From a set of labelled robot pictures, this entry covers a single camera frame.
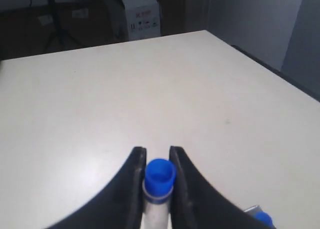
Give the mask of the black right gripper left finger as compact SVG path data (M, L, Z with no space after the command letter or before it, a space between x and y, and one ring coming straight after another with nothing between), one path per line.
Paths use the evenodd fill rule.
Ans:
M147 150L134 147L113 179L89 202L51 229L139 229Z

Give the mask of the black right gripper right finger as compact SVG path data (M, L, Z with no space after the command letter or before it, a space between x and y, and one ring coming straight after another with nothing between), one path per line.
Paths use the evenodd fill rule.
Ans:
M268 229L222 196L198 171L185 150L171 146L176 179L170 205L173 229Z

